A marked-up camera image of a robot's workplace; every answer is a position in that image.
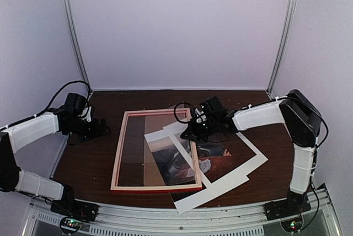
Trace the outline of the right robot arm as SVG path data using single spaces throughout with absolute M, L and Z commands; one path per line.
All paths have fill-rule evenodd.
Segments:
M 225 108 L 216 96 L 208 98 L 198 109 L 191 109 L 181 138 L 207 142 L 215 133 L 226 135 L 272 124 L 286 126 L 295 149 L 292 180 L 282 207 L 286 214 L 293 215 L 304 205 L 322 144 L 318 140 L 320 127 L 325 124 L 320 112 L 299 90 L 240 109 Z

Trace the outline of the brown backing board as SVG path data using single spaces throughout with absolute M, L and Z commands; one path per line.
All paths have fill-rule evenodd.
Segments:
M 193 169 L 180 154 L 163 127 L 176 122 L 173 114 L 145 117 L 144 186 L 176 186 L 195 183 Z

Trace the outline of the white mat board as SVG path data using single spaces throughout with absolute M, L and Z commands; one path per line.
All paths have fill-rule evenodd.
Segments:
M 199 158 L 199 174 L 202 190 L 173 200 L 175 208 L 185 213 L 246 183 L 248 175 L 264 164 L 267 157 L 242 133 L 231 143 L 230 156 Z

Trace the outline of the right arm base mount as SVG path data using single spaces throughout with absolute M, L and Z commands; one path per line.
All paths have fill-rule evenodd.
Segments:
M 270 201 L 264 205 L 265 215 L 268 221 L 298 215 L 311 209 L 307 192 L 297 194 L 291 190 L 287 191 L 287 197 L 285 199 Z

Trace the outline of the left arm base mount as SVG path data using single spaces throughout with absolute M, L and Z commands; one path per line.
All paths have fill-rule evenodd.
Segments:
M 97 204 L 76 200 L 72 191 L 64 192 L 60 200 L 49 200 L 49 202 L 52 212 L 84 222 L 94 222 L 99 208 Z

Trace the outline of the canyon landscape photo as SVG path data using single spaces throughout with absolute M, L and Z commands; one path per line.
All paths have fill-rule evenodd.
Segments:
M 195 174 L 169 137 L 148 142 L 148 147 L 167 186 L 195 182 Z M 235 168 L 230 152 L 215 143 L 196 144 L 199 168 L 210 182 L 214 182 Z

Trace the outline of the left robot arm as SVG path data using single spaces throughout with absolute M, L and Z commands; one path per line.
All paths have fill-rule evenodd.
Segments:
M 1 129 L 1 191 L 24 192 L 57 202 L 67 216 L 79 212 L 79 203 L 74 199 L 73 188 L 17 166 L 14 155 L 27 145 L 55 133 L 74 133 L 80 142 L 106 136 L 111 133 L 105 119 L 91 117 L 93 111 L 50 109 L 41 115 L 5 126 Z

